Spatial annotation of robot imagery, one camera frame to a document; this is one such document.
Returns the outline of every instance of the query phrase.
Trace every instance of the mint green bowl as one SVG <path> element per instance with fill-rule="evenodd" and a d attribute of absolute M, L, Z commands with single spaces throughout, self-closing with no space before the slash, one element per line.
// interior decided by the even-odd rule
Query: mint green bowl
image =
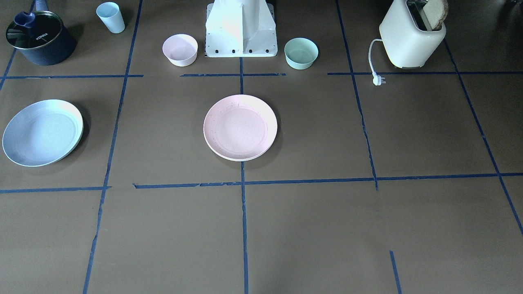
<path fill-rule="evenodd" d="M 318 57 L 318 47 L 306 38 L 294 38 L 285 44 L 285 59 L 296 70 L 308 69 Z"/>

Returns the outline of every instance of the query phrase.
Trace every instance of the plastic cup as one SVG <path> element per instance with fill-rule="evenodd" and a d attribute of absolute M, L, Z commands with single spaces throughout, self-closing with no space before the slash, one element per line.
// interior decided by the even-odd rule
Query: plastic cup
<path fill-rule="evenodd" d="M 172 64 L 188 66 L 196 60 L 198 43 L 193 37 L 180 33 L 167 38 L 162 50 Z"/>
<path fill-rule="evenodd" d="M 98 8 L 96 8 L 96 15 L 98 15 L 112 33 L 122 32 L 126 28 L 123 23 L 120 7 L 114 2 L 100 4 Z"/>
<path fill-rule="evenodd" d="M 306 38 L 294 38 L 285 44 L 285 59 L 296 70 L 309 68 L 318 57 L 318 47 Z"/>

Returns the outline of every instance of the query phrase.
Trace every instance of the pot handle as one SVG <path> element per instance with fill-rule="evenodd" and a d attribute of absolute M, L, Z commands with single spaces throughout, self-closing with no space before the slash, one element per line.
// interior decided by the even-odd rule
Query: pot handle
<path fill-rule="evenodd" d="M 35 0 L 36 11 L 49 11 L 47 0 Z"/>

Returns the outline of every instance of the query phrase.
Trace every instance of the light blue cup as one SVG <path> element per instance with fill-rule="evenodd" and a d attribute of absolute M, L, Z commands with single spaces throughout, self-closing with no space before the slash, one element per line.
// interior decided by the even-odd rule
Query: light blue cup
<path fill-rule="evenodd" d="M 112 33 L 120 33 L 126 28 L 123 23 L 120 7 L 114 2 L 100 4 L 98 8 L 96 8 L 96 15 L 98 15 Z"/>
<path fill-rule="evenodd" d="M 318 58 L 318 47 L 306 38 L 294 38 L 285 44 L 285 59 L 296 70 L 308 69 Z"/>

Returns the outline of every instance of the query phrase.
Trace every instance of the pot lid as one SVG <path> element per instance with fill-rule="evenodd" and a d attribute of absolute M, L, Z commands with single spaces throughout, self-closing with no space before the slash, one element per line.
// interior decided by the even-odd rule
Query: pot lid
<path fill-rule="evenodd" d="M 15 22 L 7 27 L 7 41 L 17 49 L 35 49 L 54 40 L 62 31 L 62 20 L 52 12 L 35 12 L 35 26 L 26 28 Z"/>

